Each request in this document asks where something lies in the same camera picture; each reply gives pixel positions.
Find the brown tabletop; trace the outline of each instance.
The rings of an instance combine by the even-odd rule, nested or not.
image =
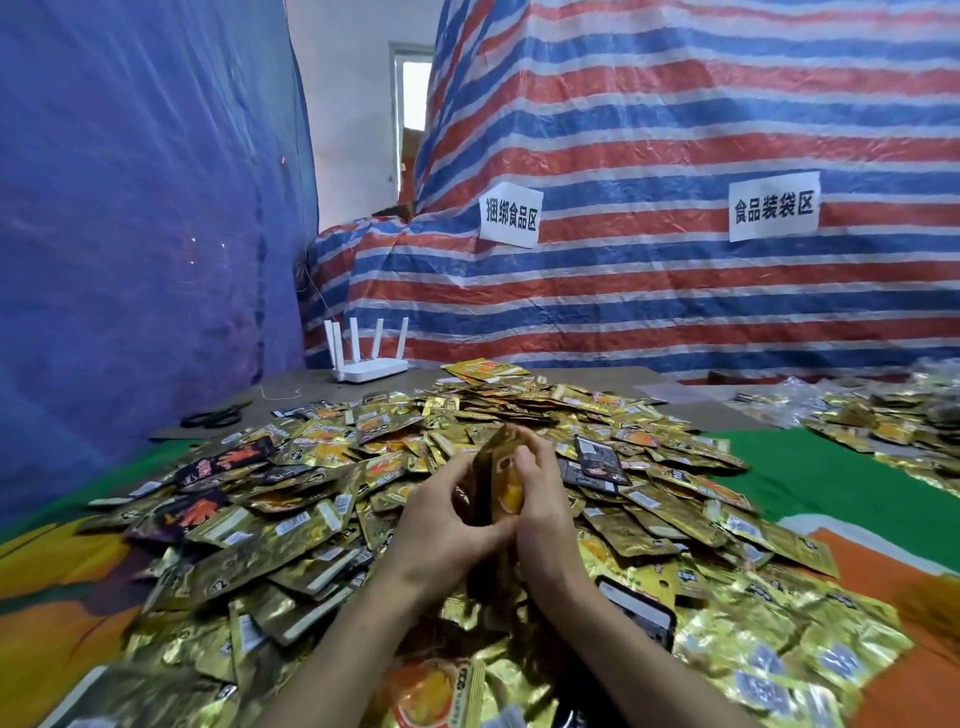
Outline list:
[[[643,385],[670,381],[646,367],[595,367],[580,369],[535,369],[534,374],[547,376],[550,381],[579,384],[598,391],[615,392],[625,397],[640,397]],[[206,439],[229,435],[245,427],[261,426],[269,422],[275,409],[291,409],[311,401],[331,402],[360,400],[374,392],[412,392],[430,387],[438,378],[449,376],[442,369],[411,369],[400,375],[365,384],[339,383],[329,370],[300,369],[272,376],[250,389],[221,402],[212,409],[222,409],[246,400],[243,420],[237,425],[217,429],[164,427],[151,434],[152,440]],[[703,431],[773,429],[719,401],[698,401],[686,404],[666,404],[660,410],[668,415],[691,422]]]

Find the person's right hand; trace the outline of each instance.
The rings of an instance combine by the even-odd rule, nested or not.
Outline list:
[[[530,596],[547,616],[552,607],[592,587],[577,546],[577,532],[553,444],[525,427],[514,453],[523,483],[516,550]]]

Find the striped tarp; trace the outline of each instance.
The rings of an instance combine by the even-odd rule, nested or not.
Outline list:
[[[447,0],[416,171],[409,225],[312,246],[311,366],[331,314],[364,339],[409,316],[414,363],[960,355],[960,3]],[[797,171],[820,172],[819,230],[731,243],[730,183]],[[536,250],[478,240],[498,182],[543,191]]]

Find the white paper sign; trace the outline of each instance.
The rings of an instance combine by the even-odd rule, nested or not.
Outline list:
[[[728,214],[732,243],[815,232],[820,225],[820,173],[734,182]]]
[[[480,237],[520,248],[536,248],[542,207],[542,192],[501,182],[480,196]]]

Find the scissors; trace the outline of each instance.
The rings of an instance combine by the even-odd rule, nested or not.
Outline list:
[[[216,429],[217,427],[236,425],[243,418],[240,410],[252,402],[253,400],[242,401],[225,407],[224,409],[211,409],[207,412],[188,415],[180,420],[180,426],[187,428],[203,427],[204,429]]]

